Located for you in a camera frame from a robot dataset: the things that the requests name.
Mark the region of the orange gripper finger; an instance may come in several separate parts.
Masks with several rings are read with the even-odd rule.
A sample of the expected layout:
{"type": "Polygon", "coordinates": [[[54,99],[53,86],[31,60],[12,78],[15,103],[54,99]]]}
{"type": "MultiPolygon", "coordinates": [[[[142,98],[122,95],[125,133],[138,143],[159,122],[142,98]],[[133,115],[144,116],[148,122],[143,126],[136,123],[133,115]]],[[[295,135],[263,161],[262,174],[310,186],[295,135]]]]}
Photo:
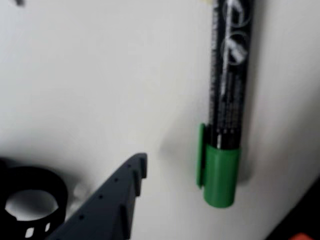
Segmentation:
{"type": "Polygon", "coordinates": [[[315,239],[304,232],[300,232],[290,237],[289,240],[315,240],[315,239]]]}

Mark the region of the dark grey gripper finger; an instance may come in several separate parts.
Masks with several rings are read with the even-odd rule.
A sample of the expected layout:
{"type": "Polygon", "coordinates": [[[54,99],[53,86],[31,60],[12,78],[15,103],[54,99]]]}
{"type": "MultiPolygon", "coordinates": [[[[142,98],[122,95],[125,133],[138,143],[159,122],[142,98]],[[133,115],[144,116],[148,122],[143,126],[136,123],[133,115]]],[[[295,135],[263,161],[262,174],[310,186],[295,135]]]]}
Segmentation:
{"type": "Polygon", "coordinates": [[[48,239],[130,239],[135,202],[141,195],[147,169],[146,153],[131,156],[48,239]]]}

